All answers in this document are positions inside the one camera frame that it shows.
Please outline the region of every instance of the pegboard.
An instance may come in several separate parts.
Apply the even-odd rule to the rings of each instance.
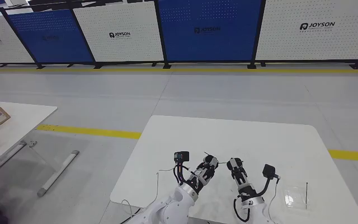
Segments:
[[[39,63],[92,62],[70,10],[9,15]]]
[[[163,60],[154,2],[74,9],[97,62]]]
[[[33,63],[3,16],[0,17],[0,63]]]
[[[357,0],[266,0],[256,60],[358,59]]]
[[[261,0],[159,0],[168,60],[250,60]]]

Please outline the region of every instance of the yellow floor line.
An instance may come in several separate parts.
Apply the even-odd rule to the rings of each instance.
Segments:
[[[353,69],[246,69],[246,68],[1,68],[0,72],[268,72],[268,73],[358,73]]]
[[[78,127],[58,126],[58,125],[49,125],[49,124],[41,124],[37,127],[37,130],[48,130],[52,132],[89,134],[92,136],[108,136],[108,137],[132,138],[132,139],[139,139],[141,135],[141,133],[139,132],[125,132],[121,130],[105,130],[105,129],[95,129],[95,128],[78,128]]]
[[[358,160],[358,152],[345,150],[328,150],[332,158],[339,158],[341,160]]]
[[[51,132],[64,132],[64,133],[74,133],[74,134],[89,134],[92,136],[131,138],[131,139],[139,139],[141,135],[140,132],[125,132],[122,130],[105,130],[105,129],[96,129],[96,128],[78,128],[78,127],[59,126],[59,125],[50,125],[50,124],[41,124],[37,127],[37,130],[47,130]],[[328,151],[329,154],[331,154],[332,158],[358,161],[358,152],[345,151],[345,150],[328,150]]]

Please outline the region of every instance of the white tabletop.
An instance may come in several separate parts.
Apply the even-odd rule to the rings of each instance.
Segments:
[[[0,102],[0,107],[11,117],[0,125],[0,156],[9,152],[30,131],[57,110],[56,106],[15,104],[12,102]]]
[[[205,157],[204,151],[220,162],[239,157],[258,192],[266,181],[262,176],[263,166],[276,167],[282,180],[271,206],[271,216],[280,223],[337,224],[343,220],[356,223],[358,219],[357,204],[316,129],[297,124],[153,116],[112,191],[111,201],[120,203],[127,199],[133,206],[146,207],[156,196],[156,172],[174,167],[176,151],[190,152],[190,161],[185,165],[192,169]],[[284,186],[306,182],[312,211],[304,215],[289,211],[284,203]],[[173,172],[160,172],[158,198],[172,194],[176,186]],[[274,189],[275,181],[272,181],[263,195],[267,202],[273,197]],[[233,211],[237,194],[230,171],[226,164],[220,164],[189,215],[239,223]]]

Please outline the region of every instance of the white pegboard panel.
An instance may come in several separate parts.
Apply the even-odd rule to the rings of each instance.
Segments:
[[[3,16],[0,16],[0,63],[33,63]]]
[[[154,2],[74,9],[97,62],[163,60]]]
[[[266,0],[256,59],[358,59],[357,43],[358,0]]]

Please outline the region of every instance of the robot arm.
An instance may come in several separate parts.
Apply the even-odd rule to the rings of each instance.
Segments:
[[[235,180],[238,187],[238,198],[241,198],[242,209],[247,208],[247,217],[246,219],[243,219],[236,210],[236,199],[234,199],[234,210],[236,216],[242,222],[248,222],[250,224],[274,224],[274,222],[271,219],[268,219],[263,213],[267,205],[262,198],[262,195],[266,192],[270,180],[277,178],[278,183],[281,177],[275,174],[275,168],[273,166],[265,164],[262,173],[263,176],[267,178],[266,184],[261,192],[256,193],[255,188],[247,179],[247,174],[242,166],[242,163],[243,161],[239,158],[231,158],[227,162],[227,167],[231,171],[231,176]]]
[[[188,170],[183,163],[189,161],[189,152],[176,152],[174,161],[176,166],[173,170],[178,186],[173,194],[153,202],[143,212],[130,219],[128,224],[187,224],[189,208],[194,206],[200,190],[214,176],[218,160],[214,156],[206,156],[197,169],[191,172],[188,180],[184,179],[182,170]]]

